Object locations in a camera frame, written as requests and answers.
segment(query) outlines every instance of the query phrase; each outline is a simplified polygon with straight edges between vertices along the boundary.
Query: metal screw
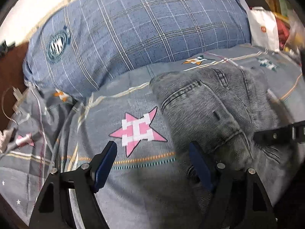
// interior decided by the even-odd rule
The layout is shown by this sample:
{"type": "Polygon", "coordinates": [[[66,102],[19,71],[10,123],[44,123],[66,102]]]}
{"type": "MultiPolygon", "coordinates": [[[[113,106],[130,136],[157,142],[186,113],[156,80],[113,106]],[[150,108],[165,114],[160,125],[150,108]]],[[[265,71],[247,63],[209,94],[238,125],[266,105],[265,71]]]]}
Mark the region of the metal screw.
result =
{"type": "Polygon", "coordinates": [[[89,168],[89,164],[85,163],[85,164],[82,164],[80,167],[82,169],[88,169],[89,168]]]}
{"type": "Polygon", "coordinates": [[[217,168],[218,169],[224,169],[226,166],[225,166],[225,164],[223,164],[223,163],[218,163],[217,164],[217,168]]]}
{"type": "Polygon", "coordinates": [[[295,140],[295,127],[292,127],[292,139],[295,140]]]}
{"type": "Polygon", "coordinates": [[[252,169],[252,168],[248,169],[248,172],[249,172],[250,174],[255,174],[255,173],[256,173],[255,169],[252,169]]]}
{"type": "Polygon", "coordinates": [[[56,168],[52,168],[51,171],[50,171],[50,173],[52,175],[55,175],[57,172],[58,172],[58,170],[56,168]]]}

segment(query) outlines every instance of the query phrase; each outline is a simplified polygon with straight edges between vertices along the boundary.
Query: bed sheet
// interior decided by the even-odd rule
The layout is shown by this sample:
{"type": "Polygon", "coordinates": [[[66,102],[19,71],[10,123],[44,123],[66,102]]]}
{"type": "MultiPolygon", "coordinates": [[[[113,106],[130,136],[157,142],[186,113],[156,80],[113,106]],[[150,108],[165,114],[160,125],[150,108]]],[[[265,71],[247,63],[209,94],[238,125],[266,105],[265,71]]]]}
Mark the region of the bed sheet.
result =
{"type": "MultiPolygon", "coordinates": [[[[169,94],[175,93],[174,86],[162,87],[173,87],[169,94]]],[[[210,196],[199,197],[198,202],[198,189],[202,187],[191,185],[183,165],[181,167],[183,154],[177,142],[183,140],[175,131],[181,126],[192,139],[205,146],[205,151],[231,168],[255,168],[275,204],[303,162],[304,145],[260,148],[253,143],[252,136],[256,130],[305,120],[304,87],[301,69],[291,59],[249,44],[138,68],[104,85],[82,102],[76,102],[60,90],[38,90],[31,86],[14,119],[19,123],[16,138],[31,133],[34,145],[26,144],[6,156],[0,155],[0,193],[28,224],[52,167],[62,172],[74,170],[90,162],[109,140],[113,140],[118,145],[118,156],[105,188],[96,196],[110,228],[123,225],[124,228],[198,228],[210,196]],[[200,96],[205,109],[196,103],[199,99],[188,102],[187,112],[174,119],[164,109],[162,95],[165,92],[158,94],[160,89],[155,89],[156,80],[160,84],[170,80],[167,73],[172,71],[175,75],[184,72],[179,80],[186,85],[199,75],[207,86],[202,94],[209,89],[215,94],[218,88],[223,92],[224,87],[233,87],[238,79],[240,88],[236,86],[232,92],[236,102],[240,100],[244,106],[229,106],[227,90],[214,100],[207,100],[213,97],[211,94],[200,96]],[[215,108],[215,104],[224,104],[226,112],[221,110],[223,106],[215,108]],[[219,126],[231,126],[238,132],[237,137],[220,146],[213,144],[225,130],[218,130],[220,134],[215,138],[210,131],[215,127],[203,125],[200,130],[193,127],[198,109],[205,115],[203,119],[208,118],[205,124],[213,120],[207,113],[210,111],[219,111],[222,119],[230,118],[229,124],[219,123],[219,126]],[[253,115],[255,123],[247,116],[239,117],[247,111],[253,115]],[[177,127],[172,124],[186,120],[187,123],[177,127]]],[[[201,92],[181,94],[182,100],[177,102],[176,99],[174,104],[179,109],[183,101],[194,94],[201,92]]],[[[77,228],[83,228],[73,191],[71,203],[77,228]]]]}

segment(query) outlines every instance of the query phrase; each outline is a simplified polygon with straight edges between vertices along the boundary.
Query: white wall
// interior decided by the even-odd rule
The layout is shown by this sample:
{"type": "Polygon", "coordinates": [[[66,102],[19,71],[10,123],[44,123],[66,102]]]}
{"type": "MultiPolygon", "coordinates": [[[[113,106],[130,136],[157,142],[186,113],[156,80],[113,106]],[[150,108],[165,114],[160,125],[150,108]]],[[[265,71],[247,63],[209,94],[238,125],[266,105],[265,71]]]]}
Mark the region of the white wall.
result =
{"type": "Polygon", "coordinates": [[[0,27],[0,42],[16,45],[28,41],[50,15],[70,0],[19,0],[0,27]]]}

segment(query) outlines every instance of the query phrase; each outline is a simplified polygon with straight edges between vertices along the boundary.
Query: pillow logo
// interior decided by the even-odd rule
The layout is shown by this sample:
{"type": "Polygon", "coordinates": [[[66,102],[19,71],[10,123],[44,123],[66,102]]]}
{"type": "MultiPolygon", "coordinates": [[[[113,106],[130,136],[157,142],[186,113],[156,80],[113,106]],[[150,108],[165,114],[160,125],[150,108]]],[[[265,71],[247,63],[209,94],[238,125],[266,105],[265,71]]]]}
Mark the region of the pillow logo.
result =
{"type": "Polygon", "coordinates": [[[51,62],[59,61],[67,45],[71,42],[71,33],[69,28],[63,27],[63,30],[57,32],[50,40],[48,46],[48,58],[51,62]]]}

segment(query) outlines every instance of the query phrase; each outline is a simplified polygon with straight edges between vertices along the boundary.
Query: plaid pattern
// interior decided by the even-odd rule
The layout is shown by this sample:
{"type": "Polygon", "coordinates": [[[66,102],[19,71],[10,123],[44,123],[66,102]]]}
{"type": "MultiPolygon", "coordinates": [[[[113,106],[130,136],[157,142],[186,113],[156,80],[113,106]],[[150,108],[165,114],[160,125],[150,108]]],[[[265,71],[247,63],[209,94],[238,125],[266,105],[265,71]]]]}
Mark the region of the plaid pattern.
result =
{"type": "Polygon", "coordinates": [[[239,0],[77,0],[35,33],[23,70],[40,88],[82,98],[126,71],[246,42],[239,0]]]}

